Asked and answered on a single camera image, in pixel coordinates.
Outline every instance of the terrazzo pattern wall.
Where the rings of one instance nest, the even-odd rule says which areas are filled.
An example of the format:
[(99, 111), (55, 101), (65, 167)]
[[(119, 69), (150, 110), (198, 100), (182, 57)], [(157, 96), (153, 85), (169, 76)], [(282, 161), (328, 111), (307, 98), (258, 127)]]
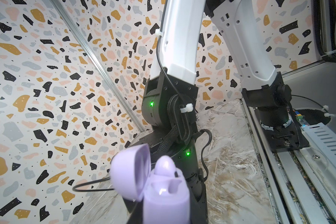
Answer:
[[(166, 0), (63, 0), (112, 80), (142, 123), (140, 106)], [(264, 46), (278, 71), (316, 61), (309, 0), (253, 0)], [(209, 17), (203, 15), (197, 51), (196, 110), (241, 98), (240, 76)]]
[(0, 224), (68, 223), (137, 132), (48, 0), (0, 0)]

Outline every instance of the open lid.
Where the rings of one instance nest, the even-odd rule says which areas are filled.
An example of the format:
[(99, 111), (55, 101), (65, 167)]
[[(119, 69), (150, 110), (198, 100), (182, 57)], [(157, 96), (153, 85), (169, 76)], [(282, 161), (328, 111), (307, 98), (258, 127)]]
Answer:
[(112, 158), (112, 185), (123, 198), (141, 201), (150, 170), (148, 144), (129, 147)]

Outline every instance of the slotted plate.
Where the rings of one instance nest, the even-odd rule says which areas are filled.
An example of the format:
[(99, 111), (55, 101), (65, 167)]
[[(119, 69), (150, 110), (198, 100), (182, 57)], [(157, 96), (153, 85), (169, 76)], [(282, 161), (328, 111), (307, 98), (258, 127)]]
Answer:
[(336, 168), (336, 134), (323, 123), (303, 126), (302, 128)]

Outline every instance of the bolt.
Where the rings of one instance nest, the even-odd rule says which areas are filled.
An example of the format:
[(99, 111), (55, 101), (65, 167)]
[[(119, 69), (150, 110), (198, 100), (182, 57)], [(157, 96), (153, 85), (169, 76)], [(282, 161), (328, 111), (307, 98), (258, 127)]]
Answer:
[(285, 145), (286, 147), (289, 147), (289, 146), (290, 146), (290, 141), (286, 140), (286, 141), (284, 142), (284, 145)]

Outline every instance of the marble countertop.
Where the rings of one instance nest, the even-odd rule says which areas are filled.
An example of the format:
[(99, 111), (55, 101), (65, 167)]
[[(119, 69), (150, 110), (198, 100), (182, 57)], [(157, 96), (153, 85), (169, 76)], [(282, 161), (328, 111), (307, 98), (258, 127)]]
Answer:
[[(209, 129), (213, 135), (210, 146), (203, 152), (209, 169), (206, 181), (209, 223), (276, 223), (240, 101), (202, 111), (198, 117), (198, 130)], [(140, 133), (136, 139), (146, 134)], [(208, 135), (204, 133), (196, 142), (200, 167), (201, 149), (207, 141)], [(99, 185), (109, 187), (109, 182)], [(115, 191), (89, 194), (89, 200), (70, 224), (118, 224), (128, 220), (129, 213)]]

